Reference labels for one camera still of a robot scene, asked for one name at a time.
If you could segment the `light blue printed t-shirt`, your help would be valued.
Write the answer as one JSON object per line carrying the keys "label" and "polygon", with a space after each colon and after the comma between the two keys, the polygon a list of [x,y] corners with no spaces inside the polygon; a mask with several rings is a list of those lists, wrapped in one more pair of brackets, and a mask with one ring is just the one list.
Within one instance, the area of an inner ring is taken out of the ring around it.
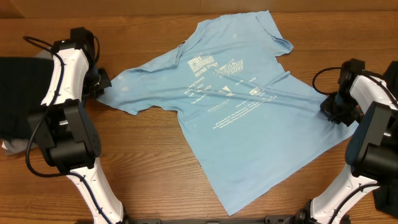
{"label": "light blue printed t-shirt", "polygon": [[293,45],[268,11],[205,20],[176,49],[116,76],[99,101],[129,114],[176,111],[216,196],[233,215],[349,138],[324,96],[277,58]]}

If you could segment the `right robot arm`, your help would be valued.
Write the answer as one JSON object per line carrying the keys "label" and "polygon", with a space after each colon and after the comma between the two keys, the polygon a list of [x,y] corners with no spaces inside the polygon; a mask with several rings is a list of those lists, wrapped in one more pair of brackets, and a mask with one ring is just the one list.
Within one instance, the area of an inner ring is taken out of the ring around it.
{"label": "right robot arm", "polygon": [[365,195],[397,179],[397,86],[352,58],[340,67],[339,89],[320,111],[336,124],[358,122],[345,166],[289,223],[350,223],[348,211]]}

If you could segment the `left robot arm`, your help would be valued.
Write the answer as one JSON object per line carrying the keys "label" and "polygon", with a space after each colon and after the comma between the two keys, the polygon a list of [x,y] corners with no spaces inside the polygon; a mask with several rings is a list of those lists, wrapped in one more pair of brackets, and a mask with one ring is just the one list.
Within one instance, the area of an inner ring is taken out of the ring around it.
{"label": "left robot arm", "polygon": [[103,172],[99,134],[85,103],[111,86],[98,68],[100,42],[88,29],[71,29],[68,39],[50,44],[25,36],[28,43],[48,52],[53,60],[49,88],[40,107],[30,112],[32,135],[25,163],[38,177],[67,177],[87,204],[92,222],[129,223],[124,205],[115,196]]}

